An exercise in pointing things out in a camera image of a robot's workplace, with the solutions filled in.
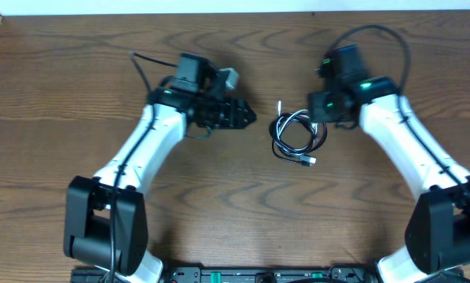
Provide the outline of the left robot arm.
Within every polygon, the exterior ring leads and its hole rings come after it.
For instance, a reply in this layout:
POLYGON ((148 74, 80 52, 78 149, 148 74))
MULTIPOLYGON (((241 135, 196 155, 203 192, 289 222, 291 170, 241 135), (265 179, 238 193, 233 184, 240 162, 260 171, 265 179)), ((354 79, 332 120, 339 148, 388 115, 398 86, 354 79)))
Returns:
POLYGON ((147 90, 138 125, 122 148, 92 177, 76 176, 67 188, 64 254, 85 263, 73 282, 158 282, 163 262, 148 250, 146 194, 170 151, 194 123, 208 133, 244 129, 256 114, 230 95, 239 75, 183 53, 176 73, 147 90))

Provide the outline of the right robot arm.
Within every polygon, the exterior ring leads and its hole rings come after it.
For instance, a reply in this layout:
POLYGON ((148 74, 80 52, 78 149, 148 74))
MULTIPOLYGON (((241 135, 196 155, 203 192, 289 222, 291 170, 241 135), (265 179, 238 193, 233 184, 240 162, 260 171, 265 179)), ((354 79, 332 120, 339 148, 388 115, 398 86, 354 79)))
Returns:
POLYGON ((427 131, 400 86, 369 74, 355 46, 327 52, 318 74, 325 90, 308 96, 311 120, 360 127, 416 201, 404 246, 376 265, 379 281, 425 282, 470 263, 470 171, 427 131))

